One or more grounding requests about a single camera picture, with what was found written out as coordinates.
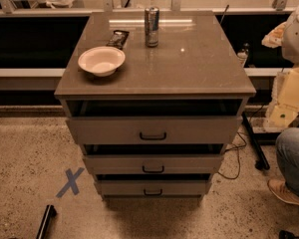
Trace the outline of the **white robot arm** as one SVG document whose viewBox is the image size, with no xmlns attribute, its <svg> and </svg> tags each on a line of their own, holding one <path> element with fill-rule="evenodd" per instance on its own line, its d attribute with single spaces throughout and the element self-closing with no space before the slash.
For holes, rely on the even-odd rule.
<svg viewBox="0 0 299 239">
<path fill-rule="evenodd" d="M 299 115 L 299 5 L 261 44 L 268 48 L 280 47 L 282 57 L 293 63 L 289 72 L 279 73 L 275 78 L 272 101 L 266 111 L 270 126 L 287 127 Z"/>
</svg>

